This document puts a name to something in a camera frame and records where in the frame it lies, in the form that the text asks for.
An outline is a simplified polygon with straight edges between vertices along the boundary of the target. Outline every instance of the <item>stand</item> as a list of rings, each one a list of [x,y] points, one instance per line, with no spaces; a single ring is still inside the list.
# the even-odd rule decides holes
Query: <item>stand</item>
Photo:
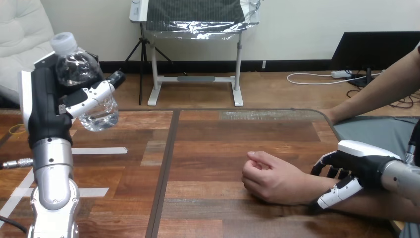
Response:
[[[360,74],[355,76],[355,78],[360,78],[360,77],[363,77],[363,78],[358,79],[358,80],[348,81],[348,83],[356,87],[360,87],[360,88],[366,87],[366,85],[370,84],[372,80],[374,80],[374,78],[372,77],[372,69],[370,68],[366,69],[366,76],[360,75]]]
[[[140,61],[140,92],[139,92],[139,105],[142,104],[142,91],[143,91],[143,63],[148,63],[147,61],[147,53],[146,53],[146,44],[150,44],[150,41],[145,37],[144,35],[145,30],[143,29],[143,24],[140,23],[140,33],[141,33],[141,38],[139,38],[139,42],[136,44],[136,46],[134,47],[134,49],[131,51],[131,53],[128,55],[127,59],[125,60],[125,64],[127,65],[128,60],[131,58],[131,56],[134,54],[134,52],[136,51],[136,49],[139,47],[139,45],[142,45],[141,48],[141,61]],[[168,57],[166,56],[162,51],[160,51],[158,48],[156,48],[156,51],[161,54],[171,65],[174,65],[174,62]]]
[[[158,64],[156,61],[156,51],[154,42],[150,43],[152,48],[152,71],[153,71],[153,90],[150,94],[149,101],[147,102],[148,106],[156,106],[158,101],[160,88],[164,82],[181,82],[181,83],[231,83],[233,100],[236,107],[243,107],[244,102],[242,101],[241,88],[239,86],[239,78],[241,73],[241,58],[242,58],[242,32],[239,33],[238,40],[238,51],[236,55],[236,73],[232,77],[163,77],[158,76]]]

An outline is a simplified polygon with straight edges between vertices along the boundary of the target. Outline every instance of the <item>robotic arm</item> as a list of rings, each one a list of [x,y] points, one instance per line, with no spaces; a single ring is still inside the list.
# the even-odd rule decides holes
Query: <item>robotic arm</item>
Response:
[[[310,210],[320,212],[356,194],[363,188],[385,189],[420,204],[420,168],[403,162],[387,150],[356,141],[343,140],[338,150],[320,158],[311,174],[319,176],[331,165],[327,177],[342,179],[333,189],[312,202]]]
[[[79,237],[75,216],[80,194],[73,180],[71,120],[94,108],[125,80],[117,71],[103,81],[66,88],[57,82],[56,60],[51,53],[35,63],[33,72],[21,72],[20,107],[33,159],[2,165],[5,169],[33,165],[37,186],[31,195],[34,223],[29,238]]]

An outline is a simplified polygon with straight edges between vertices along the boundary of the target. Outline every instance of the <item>tripod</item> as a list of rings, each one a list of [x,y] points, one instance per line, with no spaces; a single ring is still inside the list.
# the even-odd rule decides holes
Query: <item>tripod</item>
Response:
[[[125,60],[125,65],[127,65],[128,60],[131,58],[131,56],[134,54],[134,52],[136,51],[136,49],[139,47],[139,45],[142,45],[141,48],[141,61],[140,61],[140,95],[139,95],[139,105],[142,104],[142,91],[143,91],[143,63],[149,63],[147,61],[147,53],[146,53],[146,44],[150,45],[150,41],[145,37],[144,35],[145,30],[143,29],[143,24],[140,23],[140,33],[141,33],[141,37],[139,38],[139,42],[136,44],[136,46],[134,47],[134,49],[131,51],[130,55],[127,57],[127,59]],[[168,57],[166,56],[162,51],[160,51],[158,48],[156,48],[156,51],[162,55],[171,65],[174,65],[174,62]],[[184,71],[182,71],[182,73],[184,74],[184,76],[188,76],[188,74]]]

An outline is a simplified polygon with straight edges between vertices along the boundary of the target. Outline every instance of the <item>plastic water bottle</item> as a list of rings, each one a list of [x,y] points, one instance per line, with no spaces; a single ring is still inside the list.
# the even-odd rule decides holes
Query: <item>plastic water bottle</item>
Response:
[[[72,33],[57,34],[50,40],[50,44],[58,56],[55,70],[58,81],[64,88],[69,90],[72,87],[89,88],[89,85],[104,80],[99,64],[90,54],[77,46]],[[118,122],[118,105],[114,97],[110,95],[98,106],[81,115],[79,120],[90,131],[100,131],[114,126]]]

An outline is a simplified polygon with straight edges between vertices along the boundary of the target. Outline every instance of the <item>white wall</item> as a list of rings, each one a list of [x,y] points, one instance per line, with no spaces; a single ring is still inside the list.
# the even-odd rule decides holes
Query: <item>white wall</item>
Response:
[[[70,31],[101,61],[125,60],[140,37],[131,0],[41,0],[55,33]],[[420,30],[420,0],[262,0],[244,60],[330,59],[345,31]],[[235,60],[236,40],[161,39],[172,60]],[[131,60],[139,60],[139,51]]]

